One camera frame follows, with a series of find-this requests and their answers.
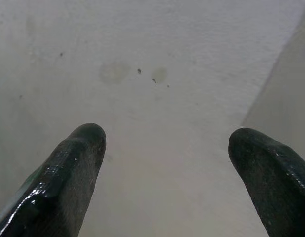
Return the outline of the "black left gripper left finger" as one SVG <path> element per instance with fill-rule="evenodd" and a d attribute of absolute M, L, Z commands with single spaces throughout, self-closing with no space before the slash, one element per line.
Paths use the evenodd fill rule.
<path fill-rule="evenodd" d="M 75 129 L 5 206 L 0 237 L 78 237 L 105 150 L 99 125 Z"/>

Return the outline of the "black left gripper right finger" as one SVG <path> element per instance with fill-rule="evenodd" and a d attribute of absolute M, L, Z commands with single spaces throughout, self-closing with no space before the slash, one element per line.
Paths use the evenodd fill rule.
<path fill-rule="evenodd" d="M 230 136 L 228 154 L 269 237 L 305 237 L 305 161 L 250 128 Z"/>

